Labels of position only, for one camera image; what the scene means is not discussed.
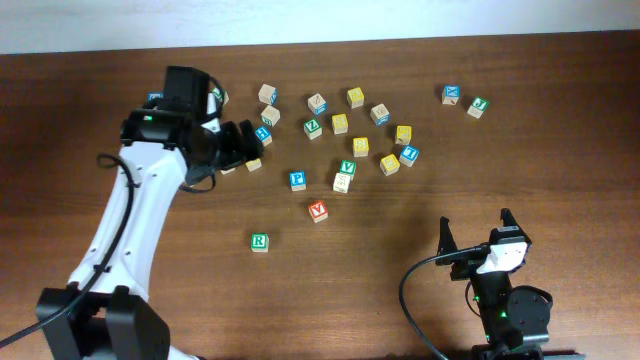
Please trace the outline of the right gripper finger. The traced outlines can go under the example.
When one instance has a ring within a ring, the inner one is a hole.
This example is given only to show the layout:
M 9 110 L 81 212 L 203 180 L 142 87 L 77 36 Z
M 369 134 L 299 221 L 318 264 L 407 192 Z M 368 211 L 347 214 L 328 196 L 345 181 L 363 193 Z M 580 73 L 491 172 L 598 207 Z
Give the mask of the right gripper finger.
M 503 230 L 519 230 L 519 225 L 509 208 L 502 208 L 500 213 Z
M 437 266 L 451 265 L 456 261 L 454 253 L 459 251 L 455 240 L 453 238 L 449 219 L 445 216 L 441 216 L 439 220 L 439 241 L 435 261 Z

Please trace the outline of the yellow S block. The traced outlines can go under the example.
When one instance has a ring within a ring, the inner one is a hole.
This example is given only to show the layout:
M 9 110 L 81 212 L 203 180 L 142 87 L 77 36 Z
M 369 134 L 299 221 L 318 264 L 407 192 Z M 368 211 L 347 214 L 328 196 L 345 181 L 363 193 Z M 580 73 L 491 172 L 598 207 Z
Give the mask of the yellow S block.
M 356 158 L 366 157 L 369 154 L 369 141 L 367 137 L 355 137 L 352 142 L 353 155 Z
M 336 114 L 331 117 L 332 130 L 335 135 L 348 132 L 348 118 L 345 114 Z

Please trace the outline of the green R block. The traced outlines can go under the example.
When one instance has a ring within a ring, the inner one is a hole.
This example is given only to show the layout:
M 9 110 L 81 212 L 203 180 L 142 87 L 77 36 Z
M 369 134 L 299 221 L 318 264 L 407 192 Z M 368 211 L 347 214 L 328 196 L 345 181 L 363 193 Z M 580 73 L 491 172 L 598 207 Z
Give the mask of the green R block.
M 266 233 L 253 233 L 250 247 L 253 252 L 268 252 L 269 236 Z

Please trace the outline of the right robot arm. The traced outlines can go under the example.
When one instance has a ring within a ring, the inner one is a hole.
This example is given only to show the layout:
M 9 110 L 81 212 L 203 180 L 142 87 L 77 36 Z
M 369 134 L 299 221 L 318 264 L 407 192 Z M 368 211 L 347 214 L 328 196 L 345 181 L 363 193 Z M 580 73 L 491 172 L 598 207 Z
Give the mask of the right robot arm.
M 511 211 L 501 210 L 502 225 L 473 248 L 457 247 L 449 219 L 441 217 L 436 261 L 451 268 L 453 281 L 466 281 L 474 292 L 487 343 L 471 349 L 473 359 L 584 359 L 573 350 L 548 351 L 553 297 L 528 285 L 514 287 L 510 275 L 526 263 L 532 241 Z

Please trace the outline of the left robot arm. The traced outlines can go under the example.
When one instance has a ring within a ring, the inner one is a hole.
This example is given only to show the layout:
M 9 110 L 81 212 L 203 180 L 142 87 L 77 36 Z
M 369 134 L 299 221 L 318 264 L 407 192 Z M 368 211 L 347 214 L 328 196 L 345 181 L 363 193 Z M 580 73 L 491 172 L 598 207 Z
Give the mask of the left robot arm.
M 170 66 L 162 94 L 121 125 L 116 180 L 97 232 L 62 289 L 36 314 L 56 359 L 184 359 L 149 304 L 152 264 L 176 194 L 261 157 L 254 127 L 220 120 L 225 92 L 204 71 Z

